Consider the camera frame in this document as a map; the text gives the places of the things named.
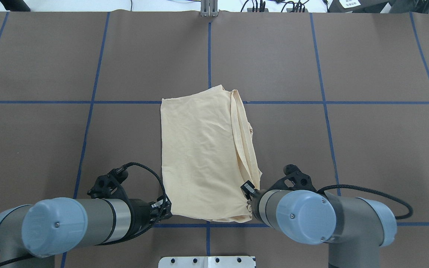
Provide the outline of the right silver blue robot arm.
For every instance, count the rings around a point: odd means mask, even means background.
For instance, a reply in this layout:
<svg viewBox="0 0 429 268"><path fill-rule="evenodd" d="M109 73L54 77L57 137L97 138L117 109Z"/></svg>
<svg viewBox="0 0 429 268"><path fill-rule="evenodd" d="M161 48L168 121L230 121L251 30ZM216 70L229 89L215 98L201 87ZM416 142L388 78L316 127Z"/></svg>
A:
<svg viewBox="0 0 429 268"><path fill-rule="evenodd" d="M396 216L383 202L332 195L332 189L385 197L403 205L407 213ZM268 190L258 190L247 181L241 190L257 220L298 243L328 244L329 268L379 268L380 248L395 240L397 221L413 215L407 202L356 185L329 185L314 192L279 181Z"/></svg>

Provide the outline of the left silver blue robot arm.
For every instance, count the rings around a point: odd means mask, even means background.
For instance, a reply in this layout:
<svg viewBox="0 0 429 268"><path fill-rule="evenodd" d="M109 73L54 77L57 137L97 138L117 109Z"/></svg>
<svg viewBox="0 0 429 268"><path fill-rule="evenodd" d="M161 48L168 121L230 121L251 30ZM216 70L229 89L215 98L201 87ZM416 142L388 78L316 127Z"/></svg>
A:
<svg viewBox="0 0 429 268"><path fill-rule="evenodd" d="M0 267L53 268L75 248L132 240L172 216L167 197L74 200L58 197L0 213Z"/></svg>

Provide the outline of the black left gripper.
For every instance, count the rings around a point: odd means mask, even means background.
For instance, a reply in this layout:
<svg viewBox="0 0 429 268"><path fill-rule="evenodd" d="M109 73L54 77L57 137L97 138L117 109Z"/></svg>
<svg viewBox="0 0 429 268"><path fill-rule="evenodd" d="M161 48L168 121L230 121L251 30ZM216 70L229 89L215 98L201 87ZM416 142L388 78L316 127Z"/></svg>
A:
<svg viewBox="0 0 429 268"><path fill-rule="evenodd" d="M132 208L130 229L146 229L152 224L172 217L172 203L168 197L158 197L156 202L130 199L130 204Z"/></svg>

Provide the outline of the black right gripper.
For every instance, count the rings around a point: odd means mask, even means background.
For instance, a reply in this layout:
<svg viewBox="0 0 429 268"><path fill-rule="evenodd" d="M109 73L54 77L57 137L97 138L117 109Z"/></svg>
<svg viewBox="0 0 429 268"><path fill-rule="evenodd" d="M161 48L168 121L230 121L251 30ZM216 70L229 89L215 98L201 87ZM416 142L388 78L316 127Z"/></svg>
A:
<svg viewBox="0 0 429 268"><path fill-rule="evenodd" d="M265 190L256 190L254 184L251 181L246 181L243 185L240 186L240 189L247 198L247 202L251 207L253 217L255 217L257 220L262 220L259 211L259 204L261 198L265 194Z"/></svg>

